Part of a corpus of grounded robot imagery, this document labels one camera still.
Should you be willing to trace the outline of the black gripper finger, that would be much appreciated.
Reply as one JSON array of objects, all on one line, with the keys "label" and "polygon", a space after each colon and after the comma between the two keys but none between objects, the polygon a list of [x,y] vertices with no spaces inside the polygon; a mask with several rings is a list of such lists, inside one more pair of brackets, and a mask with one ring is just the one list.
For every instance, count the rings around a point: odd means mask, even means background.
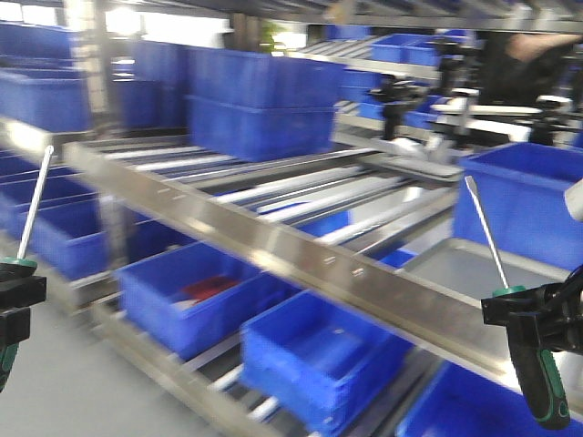
[{"label": "black gripper finger", "polygon": [[10,346],[30,337],[31,309],[29,307],[1,309],[1,345]]},{"label": "black gripper finger", "polygon": [[484,324],[506,326],[511,313],[540,312],[562,286],[562,282],[555,282],[532,289],[513,286],[496,290],[492,297],[481,299]]},{"label": "black gripper finger", "polygon": [[31,276],[1,282],[1,307],[23,308],[46,300],[46,277]]}]

